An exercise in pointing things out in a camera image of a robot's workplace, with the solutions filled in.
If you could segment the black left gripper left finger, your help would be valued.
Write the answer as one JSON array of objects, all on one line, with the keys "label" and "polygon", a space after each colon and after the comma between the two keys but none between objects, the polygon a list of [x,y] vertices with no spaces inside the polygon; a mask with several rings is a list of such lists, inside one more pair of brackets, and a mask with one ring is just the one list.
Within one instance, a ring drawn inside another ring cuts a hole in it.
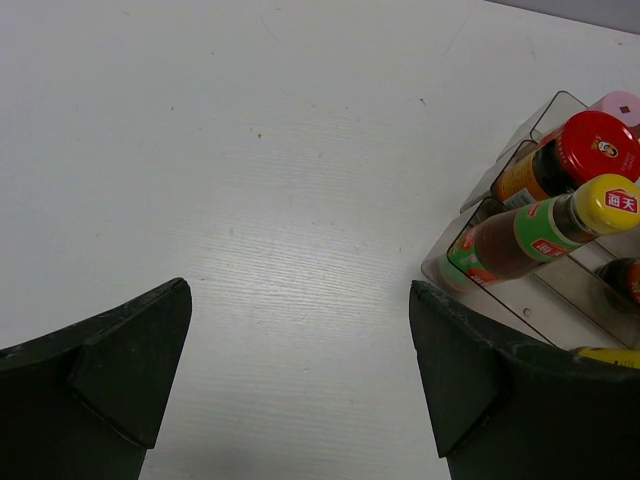
[{"label": "black left gripper left finger", "polygon": [[192,315],[172,279],[1,351],[4,479],[136,479],[159,435]]}]

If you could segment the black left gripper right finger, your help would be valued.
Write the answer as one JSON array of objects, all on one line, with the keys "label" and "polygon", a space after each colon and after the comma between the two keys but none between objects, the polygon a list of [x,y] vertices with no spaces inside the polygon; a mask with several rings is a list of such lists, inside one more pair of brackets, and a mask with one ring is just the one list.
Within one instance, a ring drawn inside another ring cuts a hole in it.
[{"label": "black left gripper right finger", "polygon": [[635,479],[639,373],[538,341],[412,284],[409,321],[454,479]]}]

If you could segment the yellow cap sauce bottle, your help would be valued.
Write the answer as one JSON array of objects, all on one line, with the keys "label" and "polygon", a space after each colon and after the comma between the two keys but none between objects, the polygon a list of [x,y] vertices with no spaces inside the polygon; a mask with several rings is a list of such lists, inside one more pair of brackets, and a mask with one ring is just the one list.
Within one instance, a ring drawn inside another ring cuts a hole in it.
[{"label": "yellow cap sauce bottle", "polygon": [[600,175],[572,193],[488,217],[434,261],[438,279],[467,292],[524,277],[604,236],[639,225],[639,188]]}]

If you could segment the red lid dark sauce jar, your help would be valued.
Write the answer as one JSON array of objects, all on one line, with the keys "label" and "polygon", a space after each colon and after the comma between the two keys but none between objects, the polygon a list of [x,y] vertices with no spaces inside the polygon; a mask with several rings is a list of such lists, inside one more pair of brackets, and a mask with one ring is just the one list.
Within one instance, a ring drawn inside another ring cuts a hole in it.
[{"label": "red lid dark sauce jar", "polygon": [[616,117],[585,110],[505,169],[491,186],[491,194],[514,209],[573,192],[603,174],[637,181],[639,141]]}]

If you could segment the pink cap spice shaker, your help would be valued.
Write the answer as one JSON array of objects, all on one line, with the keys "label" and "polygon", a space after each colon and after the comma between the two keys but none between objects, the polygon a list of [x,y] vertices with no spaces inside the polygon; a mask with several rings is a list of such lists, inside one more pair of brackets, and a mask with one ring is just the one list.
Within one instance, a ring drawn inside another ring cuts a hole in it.
[{"label": "pink cap spice shaker", "polygon": [[636,138],[640,132],[640,97],[626,91],[613,91],[588,107],[620,120]]}]

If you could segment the red lid chili jar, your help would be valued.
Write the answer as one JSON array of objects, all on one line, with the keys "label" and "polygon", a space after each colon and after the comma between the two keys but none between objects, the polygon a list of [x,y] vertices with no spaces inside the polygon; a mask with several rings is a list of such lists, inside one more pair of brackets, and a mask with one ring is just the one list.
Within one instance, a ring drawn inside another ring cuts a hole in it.
[{"label": "red lid chili jar", "polygon": [[604,298],[620,311],[639,308],[639,259],[620,258],[600,266],[595,275],[608,287]]}]

